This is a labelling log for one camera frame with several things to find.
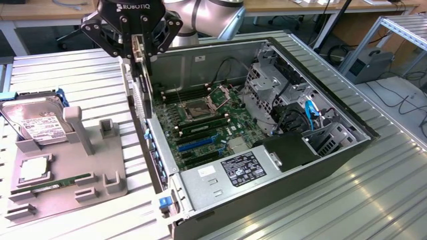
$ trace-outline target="pcie slot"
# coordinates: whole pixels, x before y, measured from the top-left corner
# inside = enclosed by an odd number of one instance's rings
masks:
[[[220,153],[216,150],[216,151],[212,151],[212,152],[209,152],[209,153],[206,153],[206,154],[204,154],[201,156],[197,156],[197,157],[193,157],[193,158],[189,158],[189,159],[184,160],[184,164],[186,166],[193,165],[193,164],[201,165],[206,161],[212,161],[218,157],[220,157]]]
[[[192,136],[189,136],[189,137],[185,137],[185,138],[178,139],[174,143],[176,143],[177,145],[181,145],[181,144],[189,143],[189,142],[192,142],[192,141],[196,141],[196,140],[198,140],[198,139],[204,139],[204,138],[206,138],[208,136],[209,136],[209,134],[208,134],[206,132],[200,132],[200,133],[197,133],[197,134],[194,134],[194,135],[192,135]]]
[[[177,147],[177,151],[184,152],[186,150],[201,147],[202,145],[212,144],[214,142],[217,136],[218,136],[218,134],[216,134],[214,136],[210,136],[208,139],[204,139],[204,140],[196,141],[190,144],[186,144],[184,146],[180,146],[180,147]]]
[[[190,126],[194,126],[194,125],[198,125],[198,124],[204,124],[212,120],[216,120],[216,119],[224,119],[228,117],[228,114],[225,113],[224,115],[216,115],[216,116],[210,116],[210,117],[206,117],[201,120],[197,120],[197,121],[192,121],[192,122],[188,122],[188,123],[182,123],[182,124],[178,124],[177,125],[177,129],[181,130],[184,128],[188,128]]]

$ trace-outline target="wooden table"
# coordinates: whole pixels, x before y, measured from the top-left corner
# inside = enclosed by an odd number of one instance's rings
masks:
[[[14,51],[16,56],[25,56],[29,54],[25,44],[16,32],[16,28],[25,27],[46,27],[46,26],[69,26],[78,25],[84,14],[89,14],[94,11],[94,5],[90,0],[86,1],[88,5],[81,6],[81,10],[77,11],[69,7],[58,6],[52,3],[52,0],[28,0],[22,5],[4,5],[0,7],[0,30],[6,38],[6,41]],[[340,0],[340,3],[330,4],[326,7],[325,13],[330,14],[328,21],[324,25],[324,29],[320,33],[314,47],[321,42],[332,22],[336,19],[340,8],[342,7],[345,0]],[[76,3],[77,0],[61,0],[64,3]],[[402,14],[408,14],[413,8],[418,5],[413,0],[404,0],[405,11]],[[321,14],[325,9],[325,5],[317,3],[301,3],[300,5],[290,0],[244,0],[245,16],[285,16],[285,15],[314,15]],[[350,5],[345,13],[365,13],[365,12],[392,12],[394,11],[394,5],[372,6],[362,0],[352,0]]]

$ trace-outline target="hard drive label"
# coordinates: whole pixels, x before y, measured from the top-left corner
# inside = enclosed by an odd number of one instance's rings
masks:
[[[238,187],[266,175],[262,166],[250,151],[221,161],[220,164],[225,170],[230,184],[234,187]]]
[[[25,119],[21,121],[21,126],[36,142],[65,137],[65,132],[56,116]]]

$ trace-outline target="aluminum extrusion table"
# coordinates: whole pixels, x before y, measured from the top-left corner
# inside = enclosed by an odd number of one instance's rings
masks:
[[[427,156],[421,147],[293,35],[274,31],[242,34],[236,39],[266,36],[276,38],[381,137],[332,176],[202,239],[424,238]],[[214,41],[205,38],[200,42]],[[156,221],[152,209],[154,192],[130,122],[117,59],[100,49],[14,59],[10,90],[54,85],[64,89],[70,105],[81,106],[85,126],[101,118],[120,123],[129,194],[12,228],[5,228],[1,218],[0,239],[169,239],[168,228]],[[8,125],[0,127],[4,196],[16,134]]]
[[[372,28],[366,32],[353,53],[344,60],[344,62],[338,67],[338,71],[342,75],[346,74],[350,66],[353,65],[358,57],[360,52],[366,47],[369,40],[376,34],[380,26],[384,26],[389,31],[392,31],[394,34],[397,34],[400,37],[408,40],[412,44],[414,44],[422,50],[422,52],[413,59],[402,75],[408,73],[408,71],[412,69],[416,63],[425,56],[427,54],[427,15],[416,14],[416,15],[400,15],[400,16],[380,16],[374,24],[372,25]]]

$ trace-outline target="chair leg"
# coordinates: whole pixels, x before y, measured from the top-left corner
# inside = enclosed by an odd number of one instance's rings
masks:
[[[77,36],[82,34],[82,31],[80,31],[80,29],[73,30],[70,33],[68,33],[65,36],[61,36],[60,38],[56,39],[56,42],[60,43],[68,39],[70,39],[72,37]]]

